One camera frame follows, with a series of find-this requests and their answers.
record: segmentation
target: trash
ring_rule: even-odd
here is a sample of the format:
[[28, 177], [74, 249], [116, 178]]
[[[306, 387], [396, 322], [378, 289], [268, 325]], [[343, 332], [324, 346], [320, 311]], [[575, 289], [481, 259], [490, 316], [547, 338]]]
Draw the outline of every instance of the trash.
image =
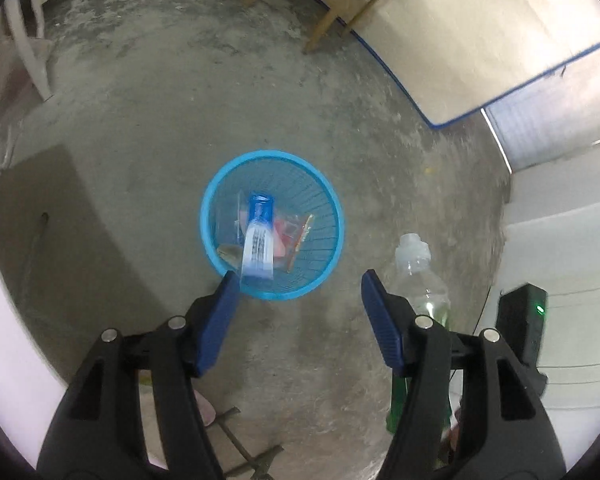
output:
[[273, 197], [254, 193], [244, 234], [242, 276], [273, 279]]
[[[243, 247], [247, 234], [248, 206], [243, 193], [231, 203], [218, 205], [216, 212], [216, 252], [226, 263], [240, 270]], [[291, 272], [296, 255], [306, 240], [315, 216], [289, 214], [273, 209], [273, 268], [283, 272]]]

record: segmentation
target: clear plastic bottle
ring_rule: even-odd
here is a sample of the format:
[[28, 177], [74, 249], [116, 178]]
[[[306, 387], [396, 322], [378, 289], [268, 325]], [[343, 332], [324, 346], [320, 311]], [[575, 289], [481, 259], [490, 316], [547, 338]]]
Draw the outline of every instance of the clear plastic bottle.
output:
[[448, 328], [450, 303], [445, 283], [431, 270], [429, 245], [416, 233], [400, 237], [395, 249], [395, 277], [388, 291], [406, 298], [416, 314], [426, 314]]
[[[400, 237], [395, 249], [395, 267], [387, 290], [406, 298], [416, 314], [426, 314], [448, 328], [451, 305], [445, 283], [431, 270], [431, 251], [416, 233]], [[386, 416], [386, 428], [395, 433], [407, 398], [408, 381], [394, 375], [391, 387], [391, 408]], [[447, 408], [447, 422], [451, 408]]]

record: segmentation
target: blue trim line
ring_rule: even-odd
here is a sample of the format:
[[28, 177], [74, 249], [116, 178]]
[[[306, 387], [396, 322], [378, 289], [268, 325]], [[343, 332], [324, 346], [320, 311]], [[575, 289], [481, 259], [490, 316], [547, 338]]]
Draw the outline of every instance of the blue trim line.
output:
[[[322, 1], [322, 0], [315, 0], [315, 1], [318, 2], [319, 4], [321, 4], [321, 6], [323, 6], [325, 9], [329, 9], [329, 6], [324, 1]], [[340, 23], [343, 27], [346, 25], [346, 22], [341, 17], [338, 17], [337, 20], [338, 20], [338, 23]], [[396, 83], [398, 88], [400, 90], [402, 90], [402, 92], [407, 96], [407, 99], [411, 102], [413, 107], [418, 111], [418, 113], [422, 117], [422, 120], [427, 123], [427, 126], [434, 130], [438, 130], [440, 128], [445, 128], [446, 126], [451, 126], [452, 124], [454, 124], [458, 121], [461, 121], [462, 119], [464, 119], [472, 114], [475, 114], [476, 112], [480, 111], [481, 108], [486, 108], [487, 106], [493, 104], [494, 102], [499, 101], [500, 99], [508, 96], [509, 94], [512, 94], [516, 90], [520, 90], [522, 87], [525, 87], [539, 79], [542, 79], [543, 77], [555, 72], [559, 68], [562, 68], [563, 66], [568, 65], [569, 63], [573, 63], [574, 61], [580, 59], [581, 57], [584, 57], [587, 54], [591, 54], [592, 52], [595, 52], [596, 50], [598, 50], [600, 48], [600, 43], [590, 46], [589, 48], [586, 48], [585, 50], [583, 50], [581, 53], [576, 54], [573, 57], [570, 57], [569, 59], [567, 59], [566, 61], [563, 61], [562, 63], [558, 63], [554, 67], [545, 70], [544, 72], [540, 73], [539, 75], [529, 79], [528, 81], [526, 81], [522, 84], [519, 84], [518, 86], [514, 86], [512, 89], [507, 90], [503, 94], [493, 98], [490, 101], [487, 101], [485, 104], [478, 106], [477, 108], [474, 108], [473, 110], [470, 110], [456, 118], [453, 118], [453, 119], [447, 121], [446, 123], [436, 124], [436, 123], [432, 123], [431, 121], [429, 121], [429, 119], [427, 119], [426, 115], [422, 112], [422, 110], [420, 110], [420, 107], [418, 106], [416, 101], [413, 100], [413, 98], [409, 94], [408, 90], [404, 87], [404, 85], [400, 82], [398, 77], [388, 67], [387, 63], [385, 63], [382, 60], [382, 58], [378, 55], [378, 53], [375, 50], [373, 50], [371, 48], [371, 46], [365, 40], [363, 40], [362, 37], [355, 30], [352, 30], [351, 33], [353, 34], [353, 37], [356, 38], [362, 44], [362, 46], [368, 50], [368, 52], [374, 57], [374, 59], [380, 64], [380, 66], [382, 66], [382, 68], [384, 68], [384, 71], [387, 72], [389, 77], [394, 80], [394, 82]]]
[[202, 238], [202, 243], [205, 247], [206, 256], [211, 261], [211, 264], [216, 268], [216, 271], [220, 273], [221, 276], [224, 276], [228, 270], [234, 270], [229, 267], [216, 253], [216, 248], [214, 247], [212, 237], [211, 237], [211, 227], [209, 225], [209, 215], [211, 212], [211, 202], [213, 200], [214, 195], [216, 194], [216, 189], [218, 185], [226, 177], [231, 171], [240, 166], [241, 164], [247, 162], [248, 160], [253, 160], [256, 158], [278, 158], [283, 160], [288, 160], [300, 166], [308, 173], [315, 176], [320, 184], [324, 187], [325, 191], [329, 195], [331, 202], [336, 209], [336, 216], [338, 217], [338, 241], [336, 243], [336, 249], [333, 253], [333, 257], [329, 262], [329, 265], [323, 270], [322, 274], [318, 276], [311, 283], [298, 288], [297, 290], [292, 290], [289, 292], [264, 292], [262, 290], [258, 290], [257, 288], [253, 288], [248, 285], [240, 284], [240, 290], [250, 296], [255, 298], [260, 298], [261, 300], [293, 300], [295, 298], [299, 298], [300, 296], [304, 296], [306, 293], [311, 292], [319, 286], [324, 280], [326, 280], [329, 275], [333, 272], [336, 265], [338, 264], [338, 260], [340, 259], [340, 254], [342, 253], [342, 248], [344, 246], [344, 232], [345, 232], [345, 222], [344, 222], [344, 212], [342, 207], [340, 206], [340, 201], [338, 200], [338, 196], [336, 195], [333, 186], [329, 183], [326, 177], [314, 168], [307, 161], [303, 160], [299, 156], [292, 155], [291, 153], [280, 152], [279, 150], [258, 150], [257, 152], [249, 152], [245, 153], [241, 156], [234, 158], [234, 160], [226, 163], [216, 176], [211, 179], [211, 182], [206, 186], [205, 194], [202, 197], [202, 205], [200, 206], [200, 236]]

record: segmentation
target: white wall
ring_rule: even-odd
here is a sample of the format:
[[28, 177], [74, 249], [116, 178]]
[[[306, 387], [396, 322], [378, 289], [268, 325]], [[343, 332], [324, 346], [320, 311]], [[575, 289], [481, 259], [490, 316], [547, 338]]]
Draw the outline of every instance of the white wall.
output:
[[0, 275], [0, 427], [33, 467], [65, 389], [24, 327]]
[[380, 0], [356, 30], [442, 124], [600, 43], [600, 2]]
[[542, 403], [571, 467], [600, 432], [600, 145], [515, 173], [504, 224], [477, 332], [494, 326], [503, 292], [527, 282], [547, 291]]
[[513, 171], [600, 140], [600, 48], [486, 108]]

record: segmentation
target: gray floor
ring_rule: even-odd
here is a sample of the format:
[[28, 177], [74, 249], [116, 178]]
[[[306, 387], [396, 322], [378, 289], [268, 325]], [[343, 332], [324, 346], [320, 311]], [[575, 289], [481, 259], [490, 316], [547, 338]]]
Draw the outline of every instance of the gray floor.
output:
[[[196, 382], [278, 480], [369, 478], [389, 443], [389, 371], [360, 301], [418, 232], [452, 325], [477, 322], [502, 247], [509, 177], [483, 118], [430, 130], [372, 56], [332, 30], [310, 56], [312, 0], [64, 0], [47, 12], [55, 95], [0, 176], [0, 268], [65, 378], [108, 326], [151, 330], [218, 283], [198, 235], [206, 183], [259, 148], [295, 153], [340, 197], [347, 238], [323, 286], [244, 297], [218, 365]], [[43, 212], [49, 223], [24, 272]], [[240, 457], [211, 430], [222, 466]], [[150, 436], [150, 448], [159, 454]]]

